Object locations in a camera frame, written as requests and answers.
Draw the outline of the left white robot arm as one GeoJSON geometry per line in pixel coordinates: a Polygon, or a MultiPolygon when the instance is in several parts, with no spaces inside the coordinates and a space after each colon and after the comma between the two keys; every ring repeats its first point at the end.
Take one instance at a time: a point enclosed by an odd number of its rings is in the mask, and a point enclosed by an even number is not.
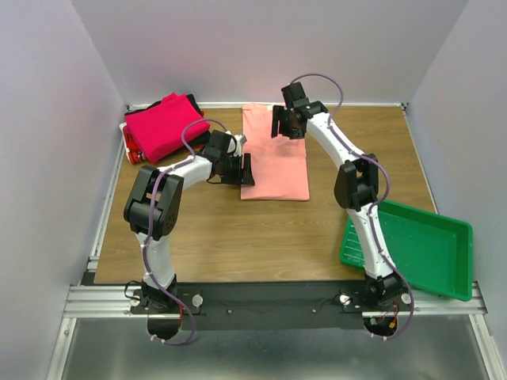
{"type": "Polygon", "coordinates": [[[139,243],[145,273],[141,291],[132,304],[172,312],[183,305],[177,299],[177,277],[170,257],[170,233],[176,226],[184,190],[219,178],[220,184],[254,185],[251,155],[243,151],[243,134],[214,130],[199,151],[163,167],[142,167],[124,207],[124,220],[139,243]]]}

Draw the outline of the salmon pink t-shirt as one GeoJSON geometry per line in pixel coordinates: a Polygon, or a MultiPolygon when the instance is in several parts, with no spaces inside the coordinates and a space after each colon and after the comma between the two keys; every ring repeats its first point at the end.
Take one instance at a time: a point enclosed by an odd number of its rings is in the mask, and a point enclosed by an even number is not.
{"type": "Polygon", "coordinates": [[[243,185],[242,200],[310,199],[306,142],[278,135],[273,138],[273,108],[249,103],[242,106],[244,151],[251,156],[255,185],[243,185]]]}

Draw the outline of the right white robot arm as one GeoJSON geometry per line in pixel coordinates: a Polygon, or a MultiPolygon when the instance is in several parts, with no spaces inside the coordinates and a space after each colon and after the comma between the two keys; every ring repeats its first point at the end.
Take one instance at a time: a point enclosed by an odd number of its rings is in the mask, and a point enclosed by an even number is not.
{"type": "Polygon", "coordinates": [[[391,182],[374,154],[357,148],[334,122],[320,101],[310,101],[298,78],[281,89],[284,105],[273,107],[273,138],[315,139],[337,167],[334,197],[350,217],[364,258],[364,300],[382,310],[405,291],[406,281],[387,248],[379,220],[379,205],[391,182]]]}

